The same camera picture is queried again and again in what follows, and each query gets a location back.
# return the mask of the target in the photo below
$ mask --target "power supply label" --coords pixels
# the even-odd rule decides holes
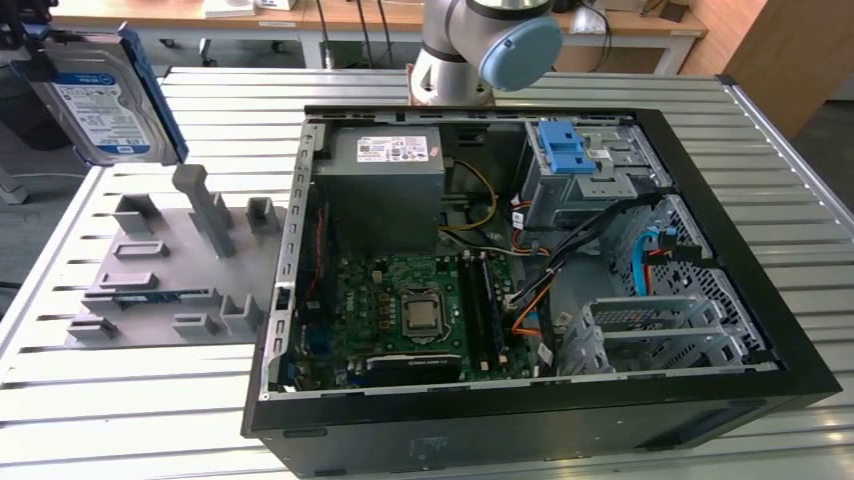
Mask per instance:
[[[362,137],[357,162],[426,162],[428,137]]]
[[[54,88],[93,144],[105,152],[135,155],[151,142],[134,112],[122,105],[122,87],[109,73],[61,73]]]

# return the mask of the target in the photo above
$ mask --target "gray floor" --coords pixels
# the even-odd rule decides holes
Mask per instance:
[[[198,45],[179,44],[169,49],[157,41],[147,42],[146,51],[155,65],[199,66]],[[373,44],[377,66],[402,68],[416,59],[418,45],[394,46],[394,64],[383,44]],[[362,45],[337,46],[338,65],[359,66]],[[302,67],[302,50],[286,42],[286,52],[277,53],[270,42],[214,42],[211,58],[221,67]],[[854,102],[831,102],[794,139],[794,146],[827,179],[849,206],[854,205]],[[0,166],[13,174],[86,173],[86,167],[71,149],[35,152],[0,125]],[[81,180],[69,177],[27,177],[21,179],[31,192],[26,205],[0,204],[0,281],[22,282],[66,211]],[[0,314],[9,308],[13,292],[0,289]]]

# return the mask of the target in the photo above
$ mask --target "black front panel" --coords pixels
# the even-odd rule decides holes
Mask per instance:
[[[694,445],[722,422],[742,423],[766,408],[696,402],[273,430],[259,436],[298,476],[406,472],[646,451],[665,437],[682,438],[677,447]]]

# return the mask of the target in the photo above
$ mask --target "blue latch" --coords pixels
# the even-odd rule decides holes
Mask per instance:
[[[540,122],[540,137],[553,173],[596,173],[597,164],[588,158],[585,139],[570,122]]]

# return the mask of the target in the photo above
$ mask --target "cable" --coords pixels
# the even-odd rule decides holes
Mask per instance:
[[[476,223],[476,219],[472,216],[472,209],[470,208],[465,208],[464,209],[464,215],[466,216],[466,222]],[[484,231],[482,228],[473,228],[472,231],[478,234],[478,236],[481,237],[481,239],[484,240],[484,243],[486,245],[497,246],[496,242],[493,242],[493,240],[490,239],[490,236],[486,234],[486,232]]]
[[[389,63],[396,62],[392,56],[392,35],[389,34],[389,22],[386,21],[386,9],[383,8],[383,0],[377,0],[377,6],[379,7],[379,16],[383,19],[383,32],[386,32],[386,51],[389,52]]]
[[[582,224],[573,229],[573,231],[568,234],[566,238],[558,243],[558,246],[552,251],[552,256],[549,257],[546,263],[545,273],[534,279],[528,286],[525,286],[520,292],[517,292],[513,297],[508,300],[509,303],[517,303],[521,299],[524,299],[533,291],[540,288],[540,285],[544,284],[564,268],[565,260],[564,257],[578,250],[582,246],[590,243],[593,240],[602,235],[605,229],[612,224],[612,221],[617,216],[630,208],[641,207],[645,205],[656,205],[662,199],[662,195],[660,193],[646,193],[638,195],[637,198],[621,200],[609,207],[600,211],[593,217],[582,222]]]
[[[650,13],[653,13],[653,10],[656,10],[662,3],[665,3],[665,0],[658,0],[658,2],[656,2],[656,5],[641,10],[641,16],[646,17]]]
[[[333,68],[330,57],[330,31],[326,28],[326,15],[323,15],[323,5],[321,4],[321,0],[315,0],[315,4],[318,5],[318,13],[321,14],[321,29],[323,30],[323,50],[325,50],[325,63],[326,68]]]
[[[489,247],[484,245],[476,245],[474,243],[469,243],[462,237],[452,231],[444,231],[442,235],[448,235],[454,243],[457,243],[461,247],[469,248],[472,250],[486,250],[489,252],[500,252],[505,255],[513,255],[514,257],[529,257],[529,253],[514,252],[513,250],[508,250],[500,247]]]
[[[650,252],[650,257],[654,255],[661,255],[662,253],[665,253],[665,251],[660,248],[657,250],[653,250]],[[646,282],[646,291],[649,295],[653,295],[653,265],[650,265],[649,263],[646,264],[645,268],[644,268],[644,280]]]
[[[612,24],[609,23],[609,17],[596,8],[593,8],[590,5],[588,5],[586,2],[581,2],[581,5],[590,10],[592,12],[594,12],[597,15],[600,15],[600,17],[602,18],[602,21],[605,22],[605,40],[602,41],[602,54],[600,55],[600,61],[597,62],[597,66],[593,67],[592,70],[588,71],[588,73],[594,73],[596,71],[600,70],[600,68],[602,68],[602,65],[605,65],[605,62],[608,61],[609,57],[612,56],[612,47],[613,47],[613,34],[612,34]]]
[[[69,178],[86,178],[86,175],[78,173],[19,173],[13,175],[13,178],[35,178],[35,177],[69,177]]]
[[[365,47],[369,51],[369,68],[374,70],[374,54],[371,53],[371,38],[369,37],[369,24],[365,22],[365,10],[362,10],[362,0],[357,0],[359,8],[359,21],[362,22],[362,33],[365,34]]]
[[[636,282],[636,290],[638,291],[638,296],[640,297],[646,297],[649,295],[648,293],[648,283],[645,281],[644,275],[644,246],[646,245],[646,241],[652,239],[652,240],[657,240],[658,239],[658,232],[657,231],[652,231],[648,230],[646,232],[641,233],[641,235],[638,235],[638,238],[636,239],[636,245],[634,248],[632,250],[632,277],[634,279]]]
[[[537,304],[540,303],[540,301],[544,299],[544,296],[546,295],[546,292],[549,291],[549,289],[552,288],[552,284],[554,283],[554,279],[552,280],[552,282],[549,282],[549,285],[546,285],[546,287],[540,291],[540,293],[537,294],[537,296],[534,297],[534,300],[532,300],[532,303],[529,303],[529,306],[525,307],[525,310],[522,310],[522,314],[520,315],[520,317],[517,317],[517,321],[513,324],[513,328],[510,329],[510,331],[520,335],[520,334],[525,334],[525,335],[542,335],[540,330],[534,330],[534,329],[525,329],[525,328],[520,328],[520,325],[522,325],[522,322],[525,321],[525,317],[529,316],[529,313],[532,313],[532,310],[534,309],[534,307],[537,306]]]
[[[510,243],[513,244],[513,250],[514,252],[520,252],[520,253],[532,253],[532,249],[530,248],[525,248],[520,245],[520,235],[522,235],[522,230],[520,230],[518,228],[514,229],[513,231],[513,237],[510,240]],[[537,250],[540,255],[550,255],[552,252],[549,251],[548,248],[545,247],[540,247],[540,249]]]
[[[446,225],[444,227],[440,227],[440,230],[442,230],[444,232],[448,232],[450,230],[456,230],[456,231],[474,230],[480,226],[486,225],[490,222],[490,220],[493,220],[493,217],[496,216],[496,211],[498,210],[498,195],[496,195],[496,189],[493,188],[493,184],[490,183],[490,181],[486,179],[484,174],[476,169],[476,167],[473,167],[469,164],[469,162],[456,159],[454,163],[460,163],[464,167],[466,167],[466,169],[474,174],[474,176],[478,177],[481,182],[484,182],[484,185],[490,191],[492,205],[490,205],[490,211],[486,214],[486,217],[484,217],[481,221],[476,223],[470,223],[468,225]]]

